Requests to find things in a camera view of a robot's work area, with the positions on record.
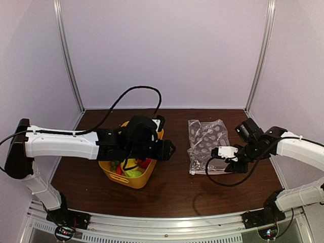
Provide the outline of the yellow plastic basket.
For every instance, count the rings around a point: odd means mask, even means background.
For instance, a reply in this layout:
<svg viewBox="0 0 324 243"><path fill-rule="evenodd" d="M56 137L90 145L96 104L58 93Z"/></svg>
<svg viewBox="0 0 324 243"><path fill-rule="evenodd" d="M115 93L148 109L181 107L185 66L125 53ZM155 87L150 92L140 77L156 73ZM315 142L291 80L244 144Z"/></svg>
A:
<svg viewBox="0 0 324 243"><path fill-rule="evenodd" d="M98 163L116 183L139 189L163 157L164 121L135 116L117 129L99 129Z"/></svg>

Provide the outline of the front aluminium rail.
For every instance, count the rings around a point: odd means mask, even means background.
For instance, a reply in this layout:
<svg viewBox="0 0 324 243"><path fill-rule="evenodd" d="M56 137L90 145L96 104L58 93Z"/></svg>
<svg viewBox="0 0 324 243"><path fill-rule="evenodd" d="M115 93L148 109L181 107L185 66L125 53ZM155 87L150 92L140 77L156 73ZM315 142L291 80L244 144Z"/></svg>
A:
<svg viewBox="0 0 324 243"><path fill-rule="evenodd" d="M67 242L315 242L302 208L286 212L277 225L246 228L242 214L187 218L141 218L88 213L87 229L77 229ZM32 200L18 242L60 242L54 236L56 225L46 220L41 203ZM263 239L265 228L278 227L275 239Z"/></svg>

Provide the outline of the right aluminium frame post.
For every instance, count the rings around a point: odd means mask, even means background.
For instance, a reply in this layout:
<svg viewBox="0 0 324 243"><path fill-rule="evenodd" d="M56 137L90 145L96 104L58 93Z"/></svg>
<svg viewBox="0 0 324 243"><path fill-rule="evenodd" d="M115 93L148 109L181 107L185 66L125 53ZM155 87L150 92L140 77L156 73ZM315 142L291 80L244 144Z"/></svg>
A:
<svg viewBox="0 0 324 243"><path fill-rule="evenodd" d="M261 80L261 75L263 72L267 50L269 48L271 35L273 32L273 25L274 25L274 19L275 19L275 11L276 11L276 1L275 0L269 0L267 11L266 11L266 19L265 19L265 25L264 25L264 32L261 42L261 48L259 53L259 58L257 61L257 66L253 78L252 87L250 90L250 94L245 106L245 113L249 114L251 112L251 107L257 92L257 88L259 85L259 82Z"/></svg>

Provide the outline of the red toy apple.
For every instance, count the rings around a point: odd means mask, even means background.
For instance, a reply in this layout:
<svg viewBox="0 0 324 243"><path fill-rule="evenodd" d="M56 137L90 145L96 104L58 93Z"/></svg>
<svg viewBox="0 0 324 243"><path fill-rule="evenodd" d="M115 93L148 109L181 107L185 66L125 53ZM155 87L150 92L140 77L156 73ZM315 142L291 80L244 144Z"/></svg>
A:
<svg viewBox="0 0 324 243"><path fill-rule="evenodd" d="M151 161L152 161L152 159L150 159L150 158L147 158L146 160L140 160L140 159L138 159L137 160L137 164L138 164L138 166L140 168L147 169L148 166L150 165Z"/></svg>

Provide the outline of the circuit board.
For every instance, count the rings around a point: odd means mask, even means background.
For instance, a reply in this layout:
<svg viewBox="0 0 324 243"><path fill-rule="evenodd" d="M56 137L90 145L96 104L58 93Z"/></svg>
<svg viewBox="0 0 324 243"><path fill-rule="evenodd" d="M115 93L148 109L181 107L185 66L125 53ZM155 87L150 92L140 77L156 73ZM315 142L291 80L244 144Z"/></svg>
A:
<svg viewBox="0 0 324 243"><path fill-rule="evenodd" d="M67 226L57 226L54 231L54 236L57 240L67 241L73 238L75 230Z"/></svg>
<svg viewBox="0 0 324 243"><path fill-rule="evenodd" d="M273 240L278 235L278 226L258 228L258 235L263 240Z"/></svg>

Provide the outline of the right circuit board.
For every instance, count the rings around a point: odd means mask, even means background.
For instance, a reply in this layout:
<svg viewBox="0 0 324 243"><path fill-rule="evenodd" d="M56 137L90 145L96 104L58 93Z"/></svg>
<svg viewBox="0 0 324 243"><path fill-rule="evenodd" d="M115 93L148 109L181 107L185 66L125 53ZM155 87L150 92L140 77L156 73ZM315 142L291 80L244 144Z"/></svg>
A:
<svg viewBox="0 0 324 243"><path fill-rule="evenodd" d="M263 240L273 240L278 235L278 226L258 228L258 235Z"/></svg>

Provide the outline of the left circuit board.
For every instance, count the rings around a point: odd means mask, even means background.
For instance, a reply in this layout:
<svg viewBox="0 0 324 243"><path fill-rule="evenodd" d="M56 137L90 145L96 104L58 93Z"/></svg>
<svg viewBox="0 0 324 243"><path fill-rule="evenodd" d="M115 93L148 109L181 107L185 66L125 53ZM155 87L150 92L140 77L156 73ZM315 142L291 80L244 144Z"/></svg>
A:
<svg viewBox="0 0 324 243"><path fill-rule="evenodd" d="M75 230L67 226L57 226L54 231L54 236L57 240L67 241L73 238Z"/></svg>

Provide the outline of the red toy chili pepper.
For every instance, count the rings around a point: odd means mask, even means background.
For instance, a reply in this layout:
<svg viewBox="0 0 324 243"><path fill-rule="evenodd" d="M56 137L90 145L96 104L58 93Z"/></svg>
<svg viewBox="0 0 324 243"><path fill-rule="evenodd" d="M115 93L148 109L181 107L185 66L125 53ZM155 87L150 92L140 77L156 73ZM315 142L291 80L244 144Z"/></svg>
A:
<svg viewBox="0 0 324 243"><path fill-rule="evenodd" d="M118 175L122 175L122 173L123 173L123 171L122 171L122 169L121 169L121 166L118 166L118 167L116 168L116 174L118 174Z"/></svg>

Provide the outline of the clear dotted zip bag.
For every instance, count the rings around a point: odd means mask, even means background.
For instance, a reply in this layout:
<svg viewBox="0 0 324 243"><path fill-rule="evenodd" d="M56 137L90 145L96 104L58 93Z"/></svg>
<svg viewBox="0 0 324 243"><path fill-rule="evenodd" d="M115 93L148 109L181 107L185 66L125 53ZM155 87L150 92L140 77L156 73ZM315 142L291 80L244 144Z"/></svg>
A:
<svg viewBox="0 0 324 243"><path fill-rule="evenodd" d="M197 119L188 121L188 137L190 147L187 150L190 166L189 174L204 175L207 161L213 149L228 146L228 131L223 121L218 119L200 122Z"/></svg>

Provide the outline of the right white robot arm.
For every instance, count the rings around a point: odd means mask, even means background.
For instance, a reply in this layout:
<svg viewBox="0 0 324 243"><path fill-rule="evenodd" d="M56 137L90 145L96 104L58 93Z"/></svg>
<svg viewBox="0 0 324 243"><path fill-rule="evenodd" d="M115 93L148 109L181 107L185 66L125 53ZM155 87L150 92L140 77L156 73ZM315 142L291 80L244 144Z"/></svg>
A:
<svg viewBox="0 0 324 243"><path fill-rule="evenodd" d="M252 118L235 128L245 146L220 146L216 155L228 163L227 172L246 173L248 164L270 156L288 157L323 170L323 145L280 127L264 132ZM271 223L286 210L323 203L323 178L294 189L273 193L260 211L260 220Z"/></svg>

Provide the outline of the green toy grapes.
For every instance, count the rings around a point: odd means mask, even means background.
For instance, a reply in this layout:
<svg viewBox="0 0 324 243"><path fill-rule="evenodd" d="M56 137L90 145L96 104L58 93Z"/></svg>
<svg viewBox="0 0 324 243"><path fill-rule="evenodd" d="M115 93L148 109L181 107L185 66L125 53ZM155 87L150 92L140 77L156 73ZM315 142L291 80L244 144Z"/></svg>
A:
<svg viewBox="0 0 324 243"><path fill-rule="evenodd" d="M117 167L120 165L120 161L114 160L110 162L110 170L116 171Z"/></svg>

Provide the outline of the aluminium frame post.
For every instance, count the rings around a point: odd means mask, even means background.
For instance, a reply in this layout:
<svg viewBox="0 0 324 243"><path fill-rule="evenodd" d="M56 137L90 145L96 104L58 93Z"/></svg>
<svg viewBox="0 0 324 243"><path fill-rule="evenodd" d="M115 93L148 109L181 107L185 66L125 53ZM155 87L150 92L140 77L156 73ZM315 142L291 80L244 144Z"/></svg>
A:
<svg viewBox="0 0 324 243"><path fill-rule="evenodd" d="M269 0L267 11L266 11L266 19L265 19L265 25L264 25L264 32L261 42L261 48L259 53L259 58L257 61L257 66L253 78L252 87L250 90L250 94L245 106L245 113L249 114L251 112L251 107L257 92L257 88L259 85L259 82L261 80L261 75L263 72L267 50L269 48L271 35L273 32L273 25L274 25L274 19L275 19L275 11L276 11L276 1L275 0Z"/></svg>
<svg viewBox="0 0 324 243"><path fill-rule="evenodd" d="M84 112L85 108L84 108L84 105L83 105L83 102L81 99L79 88L76 83L75 74L74 74L74 70L73 70L73 66L72 66L72 61L71 61L71 57L70 57L70 53L69 53L68 42L67 42L65 27L64 27L62 8L61 8L61 1L53 0L53 6L54 6L54 13L55 13L55 18L56 18L56 22L57 22L57 27L58 27L58 35L59 35L62 54L63 54L63 60L65 63L65 68L67 71L69 82L71 84L72 93L74 95L74 98L77 103L79 111Z"/></svg>

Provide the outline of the left aluminium frame post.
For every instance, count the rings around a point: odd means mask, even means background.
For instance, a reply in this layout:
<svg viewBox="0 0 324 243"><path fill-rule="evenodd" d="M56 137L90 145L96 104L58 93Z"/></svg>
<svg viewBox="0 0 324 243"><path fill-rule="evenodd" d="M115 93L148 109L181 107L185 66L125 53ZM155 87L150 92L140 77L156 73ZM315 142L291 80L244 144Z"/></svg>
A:
<svg viewBox="0 0 324 243"><path fill-rule="evenodd" d="M54 6L54 13L55 13L55 18L56 18L56 22L57 22L57 27L58 27L58 35L59 35L62 54L63 54L63 60L65 63L65 68L67 71L69 82L71 84L72 93L74 95L74 98L77 103L79 111L84 112L85 108L84 108L84 105L83 105L83 102L81 99L79 88L76 83L75 74L74 74L74 70L73 70L73 66L72 66L72 61L71 61L71 57L70 57L70 53L69 53L68 42L67 42L65 27L64 27L62 8L61 8L61 1L53 0L53 6Z"/></svg>

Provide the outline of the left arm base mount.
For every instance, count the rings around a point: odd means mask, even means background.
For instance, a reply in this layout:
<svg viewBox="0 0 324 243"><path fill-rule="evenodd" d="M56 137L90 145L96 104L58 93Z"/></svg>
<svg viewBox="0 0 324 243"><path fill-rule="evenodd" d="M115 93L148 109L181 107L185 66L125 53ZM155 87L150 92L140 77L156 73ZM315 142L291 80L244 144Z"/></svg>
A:
<svg viewBox="0 0 324 243"><path fill-rule="evenodd" d="M88 228L91 217L90 214L68 209L65 196L61 196L60 208L48 210L44 207L44 209L47 213L46 219L57 225L83 230L87 230Z"/></svg>

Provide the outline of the yellow toy apple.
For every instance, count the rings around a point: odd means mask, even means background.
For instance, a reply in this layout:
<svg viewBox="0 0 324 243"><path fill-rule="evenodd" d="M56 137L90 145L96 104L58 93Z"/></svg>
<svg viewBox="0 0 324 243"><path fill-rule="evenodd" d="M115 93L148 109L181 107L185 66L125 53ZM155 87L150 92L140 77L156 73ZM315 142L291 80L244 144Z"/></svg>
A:
<svg viewBox="0 0 324 243"><path fill-rule="evenodd" d="M138 162L134 158L125 159L121 164L120 167L123 172L125 171L132 171L132 170L138 170Z"/></svg>

